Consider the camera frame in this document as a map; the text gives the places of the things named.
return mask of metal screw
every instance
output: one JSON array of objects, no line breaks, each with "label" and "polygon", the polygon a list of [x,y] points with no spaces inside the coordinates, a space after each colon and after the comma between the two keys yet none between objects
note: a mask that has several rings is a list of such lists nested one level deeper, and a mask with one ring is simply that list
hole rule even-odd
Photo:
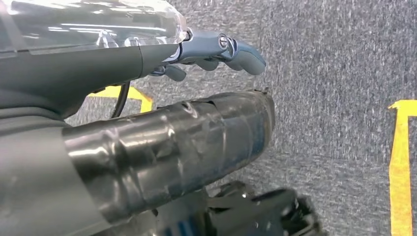
[{"label": "metal screw", "polygon": [[224,36],[224,35],[221,35],[220,37],[219,37],[219,44],[220,44],[220,47],[222,48],[222,49],[226,49],[226,47],[227,47],[227,45],[228,45],[228,40],[227,40],[227,37],[226,36]]}]

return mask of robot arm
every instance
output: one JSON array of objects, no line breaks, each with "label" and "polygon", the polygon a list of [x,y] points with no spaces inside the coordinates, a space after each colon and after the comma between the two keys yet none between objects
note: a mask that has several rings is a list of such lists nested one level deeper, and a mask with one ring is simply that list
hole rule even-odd
[{"label": "robot arm", "polygon": [[[161,21],[139,25],[151,16]],[[11,39],[0,43],[0,235],[90,236],[136,214],[158,215],[261,155],[275,123],[266,91],[222,93],[79,127],[63,121],[103,87],[146,75],[181,81],[179,63],[264,71],[253,47],[191,30],[181,17],[161,0],[0,1],[0,30]],[[217,196],[203,213],[211,214],[216,235],[241,234],[236,229],[264,216],[264,206],[280,212],[291,196],[233,199],[242,205]],[[227,217],[236,221],[222,224]]]}]

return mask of gray carpet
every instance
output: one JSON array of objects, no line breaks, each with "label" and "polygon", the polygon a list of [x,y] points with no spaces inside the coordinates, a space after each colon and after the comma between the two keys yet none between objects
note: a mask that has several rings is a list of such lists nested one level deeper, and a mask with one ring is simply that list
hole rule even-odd
[{"label": "gray carpet", "polygon": [[[270,87],[277,115],[271,147],[226,180],[248,181],[261,192],[288,186],[311,195],[331,235],[390,235],[388,164],[395,111],[387,108],[400,99],[417,99],[417,1],[170,2],[191,27],[222,31],[259,47],[267,72],[255,78],[225,67],[214,72],[191,67],[182,83],[146,78],[135,87],[152,94],[158,106]],[[69,122],[107,118],[114,103],[88,98]],[[129,101],[125,114],[138,111],[139,104]],[[411,118],[412,185],[417,187],[416,134],[417,118]]]}]

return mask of robotic hand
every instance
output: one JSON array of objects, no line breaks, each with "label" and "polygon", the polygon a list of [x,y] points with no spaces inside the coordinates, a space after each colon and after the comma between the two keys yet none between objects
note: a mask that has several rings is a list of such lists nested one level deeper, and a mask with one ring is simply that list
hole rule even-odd
[{"label": "robotic hand", "polygon": [[223,33],[193,31],[190,28],[187,31],[187,38],[180,43],[175,54],[164,62],[168,65],[158,67],[150,75],[166,75],[174,81],[182,81],[186,73],[174,64],[196,64],[203,70],[213,71],[220,62],[236,71],[245,70],[251,75],[260,75],[267,65],[253,46]]}]

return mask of cable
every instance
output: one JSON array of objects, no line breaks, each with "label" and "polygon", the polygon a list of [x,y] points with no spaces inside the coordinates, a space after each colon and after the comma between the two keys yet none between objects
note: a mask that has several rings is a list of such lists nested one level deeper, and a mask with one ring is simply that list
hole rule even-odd
[{"label": "cable", "polygon": [[124,83],[120,88],[120,93],[118,101],[113,111],[112,118],[120,117],[121,112],[123,111],[124,105],[126,104],[127,95],[129,94],[130,81]]}]

